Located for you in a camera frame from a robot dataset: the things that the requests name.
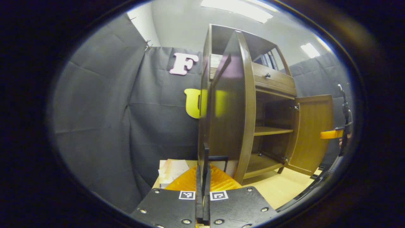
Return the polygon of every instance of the human hand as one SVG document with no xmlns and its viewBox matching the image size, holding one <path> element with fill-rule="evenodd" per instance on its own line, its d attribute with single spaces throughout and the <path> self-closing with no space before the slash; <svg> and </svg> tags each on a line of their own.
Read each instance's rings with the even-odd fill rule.
<svg viewBox="0 0 405 228">
<path fill-rule="evenodd" d="M 348 139 L 350 139 L 350 137 L 352 136 L 352 132 L 348 133 L 346 136 Z M 339 143 L 339 149 L 340 149 L 342 147 L 343 138 L 340 138 L 339 141 L 340 141 L 340 143 Z"/>
</svg>

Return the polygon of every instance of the ceiling light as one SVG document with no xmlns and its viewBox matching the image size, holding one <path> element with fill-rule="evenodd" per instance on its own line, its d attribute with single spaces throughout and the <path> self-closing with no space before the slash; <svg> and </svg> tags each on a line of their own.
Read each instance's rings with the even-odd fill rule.
<svg viewBox="0 0 405 228">
<path fill-rule="evenodd" d="M 318 42 L 320 43 L 320 44 L 322 44 L 322 46 L 326 49 L 326 50 L 328 50 L 329 52 L 331 52 L 331 49 L 330 49 L 330 47 L 325 43 L 325 41 L 323 41 L 321 38 L 319 38 L 319 37 L 316 37 L 316 39 L 318 40 Z"/>
<path fill-rule="evenodd" d="M 261 7 L 263 7 L 263 8 L 269 9 L 269 10 L 274 11 L 274 12 L 278 12 L 278 10 L 277 10 L 276 8 L 274 8 L 274 7 L 272 7 L 272 6 L 269 6 L 269 5 L 268 5 L 267 3 L 265 3 L 265 2 L 261 2 L 261 1 L 257 1 L 257 0 L 245 0 L 245 1 L 246 1 L 246 2 L 254 3 L 254 4 L 258 5 L 258 6 L 261 6 Z"/>
<path fill-rule="evenodd" d="M 305 51 L 305 53 L 310 58 L 320 56 L 319 52 L 312 46 L 311 43 L 307 43 L 306 45 L 302 45 L 301 48 Z"/>
<path fill-rule="evenodd" d="M 203 0 L 201 6 L 231 11 L 261 23 L 273 17 L 270 13 L 239 0 Z"/>
</svg>

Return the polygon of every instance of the yellow foam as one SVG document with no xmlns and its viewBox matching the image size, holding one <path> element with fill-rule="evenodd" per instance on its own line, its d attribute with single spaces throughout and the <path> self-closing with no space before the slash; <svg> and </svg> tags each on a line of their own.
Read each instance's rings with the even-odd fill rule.
<svg viewBox="0 0 405 228">
<path fill-rule="evenodd" d="M 238 189 L 242 186 L 224 171 L 210 164 L 211 181 L 210 191 L 223 191 Z M 165 189 L 174 191 L 196 191 L 196 169 L 197 166 L 187 170 L 177 177 Z"/>
</svg>

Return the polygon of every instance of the door hinge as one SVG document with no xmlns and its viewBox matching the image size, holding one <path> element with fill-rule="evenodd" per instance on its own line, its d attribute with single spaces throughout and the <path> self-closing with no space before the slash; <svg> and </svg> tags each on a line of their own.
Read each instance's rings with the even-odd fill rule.
<svg viewBox="0 0 405 228">
<path fill-rule="evenodd" d="M 283 161 L 287 162 L 287 164 L 290 162 L 291 157 L 287 158 L 287 156 L 282 157 L 281 159 L 283 159 Z"/>
<path fill-rule="evenodd" d="M 298 103 L 296 106 L 294 106 L 294 110 L 297 112 L 300 111 L 300 103 Z"/>
</svg>

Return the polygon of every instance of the wooden cabinet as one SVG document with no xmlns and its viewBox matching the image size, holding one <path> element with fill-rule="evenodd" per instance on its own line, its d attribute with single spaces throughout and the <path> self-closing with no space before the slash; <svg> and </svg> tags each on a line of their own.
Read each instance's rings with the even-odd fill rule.
<svg viewBox="0 0 405 228">
<path fill-rule="evenodd" d="M 285 73 L 252 62 L 275 50 Z M 279 48 L 258 36 L 210 25 L 203 54 L 198 159 L 227 156 L 236 181 L 283 167 L 312 175 L 326 151 L 320 132 L 332 128 L 331 95 L 296 98 Z"/>
</svg>

